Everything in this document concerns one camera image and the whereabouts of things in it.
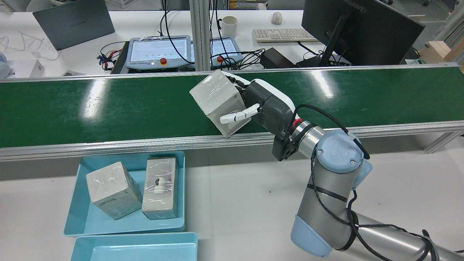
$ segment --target white mug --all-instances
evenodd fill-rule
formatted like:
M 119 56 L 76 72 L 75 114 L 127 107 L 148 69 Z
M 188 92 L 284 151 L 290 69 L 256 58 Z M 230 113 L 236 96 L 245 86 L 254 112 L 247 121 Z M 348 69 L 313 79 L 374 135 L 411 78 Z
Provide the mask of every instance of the white mug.
M 218 27 L 221 29 L 221 36 L 237 36 L 237 18 L 234 16 L 225 16 L 222 19 L 218 19 Z

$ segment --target white table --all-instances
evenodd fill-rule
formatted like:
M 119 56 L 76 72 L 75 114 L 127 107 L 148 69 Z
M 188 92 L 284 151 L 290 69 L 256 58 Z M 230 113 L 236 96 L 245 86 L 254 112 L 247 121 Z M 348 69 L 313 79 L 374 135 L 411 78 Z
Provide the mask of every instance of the white table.
M 258 44 L 251 36 L 251 32 L 256 28 L 298 28 L 301 27 L 301 10 L 281 11 L 284 21 L 281 25 L 276 26 L 271 24 L 271 17 L 274 11 L 219 11 L 218 18 L 226 15 L 236 16 L 238 19 L 238 34 L 236 41 L 240 50 L 253 51 L 259 48 L 276 48 L 290 61 L 296 63 L 301 61 L 303 54 L 307 51 L 301 48 L 297 43 L 279 43 L 279 44 Z M 100 55 L 100 49 L 106 44 L 117 41 L 128 41 L 135 37 L 147 37 L 159 35 L 159 23 L 163 11 L 127 11 L 127 12 L 110 12 L 116 32 L 106 35 L 77 46 L 66 48 L 62 51 L 60 57 L 56 61 L 48 61 L 39 59 L 45 68 L 44 77 L 61 76 L 66 70 L 84 73 L 86 75 L 102 75 L 108 74 L 101 69 L 98 64 L 97 56 Z M 189 11 L 172 11 L 168 14 L 169 32 L 171 35 L 192 35 L 191 20 Z M 18 31 L 34 36 L 36 38 L 46 38 L 45 33 L 40 28 L 39 24 L 33 17 L 32 13 L 0 13 L 0 38 L 7 36 L 9 38 L 9 46 L 22 48 L 23 43 L 21 35 Z M 219 36 L 216 23 L 213 22 L 213 36 Z M 26 44 L 31 42 L 31 38 L 26 37 Z M 31 54 L 33 51 L 32 45 L 29 51 L 13 51 L 5 50 L 0 46 L 0 52 L 6 55 L 8 60 L 17 59 L 35 59 Z M 323 49 L 321 43 L 305 43 L 313 51 Z M 115 50 L 121 48 L 122 44 L 115 44 L 104 49 L 104 51 Z M 53 47 L 42 56 L 54 59 L 58 52 Z M 252 69 L 262 69 L 261 66 L 251 67 Z
M 463 249 L 464 140 L 426 156 L 400 137 L 375 142 L 405 151 L 372 155 L 374 170 L 353 210 L 418 234 L 425 228 L 437 244 Z M 187 151 L 186 231 L 198 235 L 199 261 L 322 260 L 290 240 L 309 160 L 278 162 L 270 154 L 271 146 Z M 74 239 L 62 230 L 74 182 L 74 176 L 0 182 L 2 261 L 69 260 Z M 356 259 L 332 251 L 325 260 Z

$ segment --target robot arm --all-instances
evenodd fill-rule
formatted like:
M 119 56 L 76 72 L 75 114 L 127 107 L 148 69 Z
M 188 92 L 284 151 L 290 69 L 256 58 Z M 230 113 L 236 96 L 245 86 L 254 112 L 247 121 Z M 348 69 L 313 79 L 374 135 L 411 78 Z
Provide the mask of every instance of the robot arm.
M 427 236 L 383 225 L 351 210 L 355 189 L 372 166 L 359 141 L 345 128 L 326 132 L 300 119 L 296 114 L 300 106 L 296 108 L 267 82 L 223 74 L 239 90 L 248 109 L 225 115 L 221 122 L 251 117 L 275 135 L 272 154 L 277 160 L 298 150 L 311 159 L 311 176 L 290 236 L 298 247 L 319 257 L 328 257 L 335 249 L 365 260 L 464 261 Z M 351 191 L 354 198 L 348 201 Z

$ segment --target laptop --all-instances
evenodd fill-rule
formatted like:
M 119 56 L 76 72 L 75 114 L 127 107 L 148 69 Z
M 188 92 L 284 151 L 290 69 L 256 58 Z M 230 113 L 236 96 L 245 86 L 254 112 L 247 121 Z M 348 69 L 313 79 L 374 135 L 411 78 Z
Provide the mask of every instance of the laptop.
M 32 14 L 57 51 L 115 31 L 105 0 L 78 0 Z

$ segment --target light blue plastic bin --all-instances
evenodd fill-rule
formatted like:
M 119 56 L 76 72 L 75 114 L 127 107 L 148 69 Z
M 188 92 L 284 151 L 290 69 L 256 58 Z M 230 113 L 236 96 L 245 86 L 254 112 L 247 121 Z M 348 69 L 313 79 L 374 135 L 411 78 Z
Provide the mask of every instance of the light blue plastic bin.
M 145 170 L 150 157 L 176 157 L 177 218 L 148 219 L 142 210 L 137 210 L 118 220 L 113 220 L 90 202 L 85 175 L 121 161 L 139 185 L 143 195 Z M 121 155 L 83 157 L 77 170 L 76 185 L 72 195 L 66 224 L 65 236 L 183 232 L 185 229 L 185 154 L 183 151 L 153 152 Z
M 192 232 L 86 235 L 74 242 L 71 261 L 196 261 L 197 243 Z

